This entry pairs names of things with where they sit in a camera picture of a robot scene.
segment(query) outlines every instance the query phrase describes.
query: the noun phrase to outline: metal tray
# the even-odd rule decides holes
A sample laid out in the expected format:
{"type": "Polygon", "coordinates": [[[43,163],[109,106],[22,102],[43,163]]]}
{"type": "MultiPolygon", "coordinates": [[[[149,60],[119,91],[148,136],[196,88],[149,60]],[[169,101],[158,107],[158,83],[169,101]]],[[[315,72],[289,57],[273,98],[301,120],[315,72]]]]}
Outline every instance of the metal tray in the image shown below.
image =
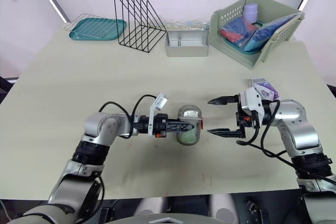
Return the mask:
{"type": "Polygon", "coordinates": [[[168,57],[204,57],[208,55],[208,32],[204,30],[168,31],[168,57]]]}

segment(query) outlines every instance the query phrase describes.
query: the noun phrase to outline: metal magazine rack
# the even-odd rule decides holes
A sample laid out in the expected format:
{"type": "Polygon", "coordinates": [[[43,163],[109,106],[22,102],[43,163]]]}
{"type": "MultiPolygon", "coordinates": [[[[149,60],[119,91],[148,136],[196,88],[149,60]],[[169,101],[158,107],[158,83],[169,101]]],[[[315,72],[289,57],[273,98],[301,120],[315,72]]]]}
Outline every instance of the metal magazine rack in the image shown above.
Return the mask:
{"type": "Polygon", "coordinates": [[[150,52],[167,32],[149,1],[114,0],[114,9],[116,19],[127,22],[122,26],[124,33],[118,38],[122,46],[150,52]]]}

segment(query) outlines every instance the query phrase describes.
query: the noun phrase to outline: light green plastic basket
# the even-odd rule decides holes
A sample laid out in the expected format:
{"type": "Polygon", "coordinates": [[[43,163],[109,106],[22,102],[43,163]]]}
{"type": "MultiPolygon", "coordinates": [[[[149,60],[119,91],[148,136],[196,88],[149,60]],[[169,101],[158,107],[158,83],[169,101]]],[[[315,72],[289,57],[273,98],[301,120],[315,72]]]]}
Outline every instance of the light green plastic basket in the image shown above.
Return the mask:
{"type": "Polygon", "coordinates": [[[248,3],[258,4],[257,19],[263,23],[271,22],[277,18],[300,12],[299,10],[284,5],[274,0],[239,0],[230,6],[217,10],[213,13],[210,21],[209,43],[219,51],[230,56],[240,62],[247,68],[254,68],[261,60],[265,61],[268,55],[284,40],[288,40],[304,19],[304,13],[301,12],[283,26],[278,28],[272,37],[267,41],[260,52],[256,54],[245,54],[225,41],[224,37],[219,33],[219,28],[229,23],[232,19],[240,17],[243,13],[243,7],[248,3]]]}

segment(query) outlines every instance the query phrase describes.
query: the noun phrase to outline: white table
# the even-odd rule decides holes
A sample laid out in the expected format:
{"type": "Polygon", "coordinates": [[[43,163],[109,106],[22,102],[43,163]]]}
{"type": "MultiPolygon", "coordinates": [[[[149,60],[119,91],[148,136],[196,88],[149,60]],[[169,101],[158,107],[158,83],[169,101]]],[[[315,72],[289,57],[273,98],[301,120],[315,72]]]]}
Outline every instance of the white table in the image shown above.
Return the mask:
{"type": "MultiPolygon", "coordinates": [[[[85,119],[106,101],[131,111],[143,94],[164,92],[170,118],[184,104],[201,108],[204,130],[194,146],[175,134],[117,138],[105,162],[106,198],[237,193],[298,188],[295,171],[261,151],[242,147],[206,129],[236,129],[236,105],[206,102],[235,95],[249,78],[264,77],[283,99],[301,102],[325,154],[336,161],[336,99],[301,42],[282,43],[254,70],[213,47],[204,58],[168,58],[162,39],[150,54],[117,41],[73,41],[62,28],[29,66],[0,105],[0,198],[47,199],[83,133],[85,119]]],[[[151,99],[139,106],[148,114],[151,99]]],[[[113,106],[107,112],[119,112],[113,106]]],[[[252,136],[247,129],[247,136],[252,136]]],[[[266,147],[283,149],[270,129],[266,147]]]]}

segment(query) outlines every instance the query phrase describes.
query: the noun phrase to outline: white robot part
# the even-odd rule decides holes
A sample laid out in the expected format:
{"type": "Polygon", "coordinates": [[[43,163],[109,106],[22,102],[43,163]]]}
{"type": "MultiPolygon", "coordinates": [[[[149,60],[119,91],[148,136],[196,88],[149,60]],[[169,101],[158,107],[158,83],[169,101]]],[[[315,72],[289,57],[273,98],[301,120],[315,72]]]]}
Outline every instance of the white robot part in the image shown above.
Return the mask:
{"type": "Polygon", "coordinates": [[[262,120],[265,115],[265,110],[261,97],[254,88],[248,88],[244,92],[239,94],[240,103],[242,109],[248,114],[251,115],[251,111],[255,110],[258,112],[259,125],[262,124],[262,120]]]}
{"type": "Polygon", "coordinates": [[[160,93],[156,97],[153,104],[151,105],[150,110],[149,110],[148,136],[153,135],[153,122],[154,122],[155,109],[161,110],[163,106],[167,103],[167,101],[168,101],[167,97],[163,93],[160,93]]]}

